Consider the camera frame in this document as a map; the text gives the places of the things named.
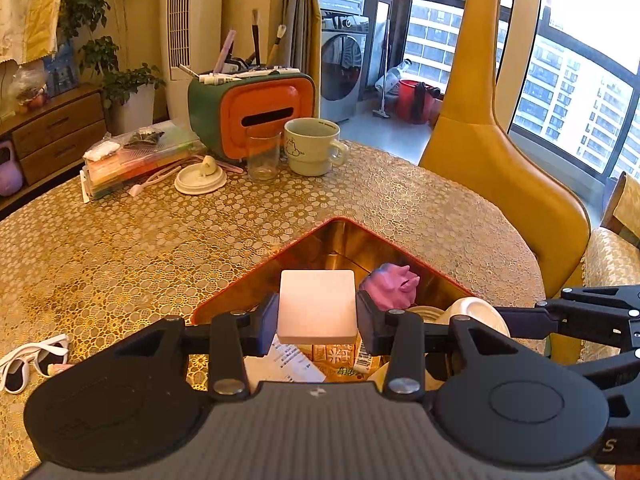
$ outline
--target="drawer handle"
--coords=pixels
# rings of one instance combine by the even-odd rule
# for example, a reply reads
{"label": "drawer handle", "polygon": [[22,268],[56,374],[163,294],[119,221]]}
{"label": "drawer handle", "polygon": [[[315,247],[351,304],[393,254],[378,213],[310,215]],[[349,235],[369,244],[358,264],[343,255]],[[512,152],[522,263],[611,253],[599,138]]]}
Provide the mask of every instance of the drawer handle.
{"label": "drawer handle", "polygon": [[60,126],[60,124],[64,124],[69,120],[69,117],[63,117],[62,119],[57,120],[55,123],[51,123],[49,126],[47,126],[47,130],[50,130],[52,128],[55,128],[56,126]]}
{"label": "drawer handle", "polygon": [[65,153],[68,153],[71,150],[74,150],[75,148],[76,148],[76,145],[72,144],[71,146],[67,146],[66,148],[62,148],[58,152],[54,153],[53,156],[59,157],[60,155],[64,155]]}

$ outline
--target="white sunglasses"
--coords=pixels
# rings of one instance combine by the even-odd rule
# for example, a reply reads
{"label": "white sunglasses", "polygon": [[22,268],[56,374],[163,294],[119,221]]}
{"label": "white sunglasses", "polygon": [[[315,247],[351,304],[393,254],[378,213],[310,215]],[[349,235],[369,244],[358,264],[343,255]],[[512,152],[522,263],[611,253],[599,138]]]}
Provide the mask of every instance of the white sunglasses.
{"label": "white sunglasses", "polygon": [[47,368],[52,364],[66,364],[69,354],[66,334],[45,339],[41,343],[27,343],[0,359],[0,392],[17,395],[29,383],[29,363],[43,377],[51,377]]}

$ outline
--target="mop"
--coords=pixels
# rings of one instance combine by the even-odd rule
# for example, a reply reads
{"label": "mop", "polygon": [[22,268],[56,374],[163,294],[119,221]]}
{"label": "mop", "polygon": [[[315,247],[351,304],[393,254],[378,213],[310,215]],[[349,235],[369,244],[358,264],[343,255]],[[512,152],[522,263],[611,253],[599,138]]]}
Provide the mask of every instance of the mop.
{"label": "mop", "polygon": [[391,22],[389,19],[386,20],[385,23],[385,74],[382,79],[382,102],[380,103],[380,110],[373,110],[373,114],[382,117],[383,119],[388,119],[389,114],[385,112],[385,94],[386,94],[386,70],[388,69],[389,64],[389,28]]}

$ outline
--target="gray ribbed panel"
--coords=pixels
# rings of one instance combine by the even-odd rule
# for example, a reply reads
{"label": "gray ribbed panel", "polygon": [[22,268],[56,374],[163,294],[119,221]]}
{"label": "gray ribbed panel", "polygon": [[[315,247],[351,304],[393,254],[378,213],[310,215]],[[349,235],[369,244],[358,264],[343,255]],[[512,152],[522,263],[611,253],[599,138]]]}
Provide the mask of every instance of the gray ribbed panel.
{"label": "gray ribbed panel", "polygon": [[[323,388],[322,396],[310,394]],[[373,383],[267,383],[212,410],[180,451],[142,468],[96,474],[45,464],[30,480],[602,480],[583,462],[559,472],[500,469],[444,440],[418,404]]]}

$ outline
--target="round table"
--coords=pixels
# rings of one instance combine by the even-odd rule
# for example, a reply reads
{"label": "round table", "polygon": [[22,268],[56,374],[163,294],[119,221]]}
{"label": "round table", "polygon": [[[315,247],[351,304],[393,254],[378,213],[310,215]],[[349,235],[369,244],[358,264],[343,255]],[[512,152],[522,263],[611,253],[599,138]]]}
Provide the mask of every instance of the round table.
{"label": "round table", "polygon": [[[353,219],[500,306],[544,298],[534,255],[499,209],[459,184],[359,144],[347,164],[318,178],[282,169],[256,184],[185,196],[165,181],[131,197],[82,203],[78,179],[0,222],[0,356],[65,332],[78,362],[168,314],[203,300],[332,216]],[[192,382],[205,381],[203,358]],[[0,394],[0,472],[38,463],[24,403]]]}

